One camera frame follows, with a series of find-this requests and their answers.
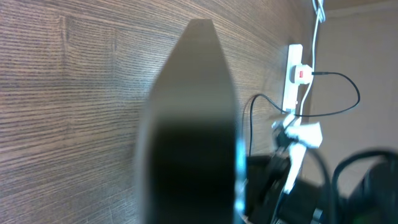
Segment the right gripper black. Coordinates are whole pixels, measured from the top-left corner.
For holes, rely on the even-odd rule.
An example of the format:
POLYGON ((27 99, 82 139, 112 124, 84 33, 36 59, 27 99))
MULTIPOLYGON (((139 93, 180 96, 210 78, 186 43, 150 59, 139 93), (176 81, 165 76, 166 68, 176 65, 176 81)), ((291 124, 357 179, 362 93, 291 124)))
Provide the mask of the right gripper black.
POLYGON ((323 223, 323 188, 296 179, 285 192, 290 159, 278 156, 246 158, 245 216, 255 224, 323 223))

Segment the smartphone with teal screen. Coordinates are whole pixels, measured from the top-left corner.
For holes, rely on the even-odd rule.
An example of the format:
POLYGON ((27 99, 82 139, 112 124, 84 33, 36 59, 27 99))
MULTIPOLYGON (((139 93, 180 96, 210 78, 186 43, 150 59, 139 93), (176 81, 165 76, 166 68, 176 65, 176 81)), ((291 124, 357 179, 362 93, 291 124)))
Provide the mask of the smartphone with teal screen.
POLYGON ((238 137, 234 148, 235 181, 234 181, 234 213, 233 224, 244 223, 242 216, 246 208, 246 145, 242 137, 238 137))

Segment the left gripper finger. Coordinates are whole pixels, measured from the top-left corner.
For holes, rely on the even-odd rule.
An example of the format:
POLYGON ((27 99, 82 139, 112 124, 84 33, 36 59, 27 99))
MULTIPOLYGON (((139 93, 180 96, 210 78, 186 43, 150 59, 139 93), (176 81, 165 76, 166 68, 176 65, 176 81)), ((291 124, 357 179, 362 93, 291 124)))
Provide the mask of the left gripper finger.
POLYGON ((191 20, 156 78, 141 119, 141 223, 237 220, 237 105, 213 22, 191 20))

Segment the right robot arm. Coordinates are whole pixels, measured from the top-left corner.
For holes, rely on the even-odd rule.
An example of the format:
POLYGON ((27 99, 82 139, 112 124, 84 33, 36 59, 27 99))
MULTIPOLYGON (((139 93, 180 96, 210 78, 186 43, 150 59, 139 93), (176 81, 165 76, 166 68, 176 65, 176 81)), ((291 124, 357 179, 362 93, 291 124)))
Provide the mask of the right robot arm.
MULTIPOLYGON (((245 216, 250 223, 329 223, 330 189, 297 179, 283 191, 288 158, 247 157, 245 216)), ((383 160, 370 168, 348 197, 336 202, 337 223, 397 223, 397 164, 383 160)))

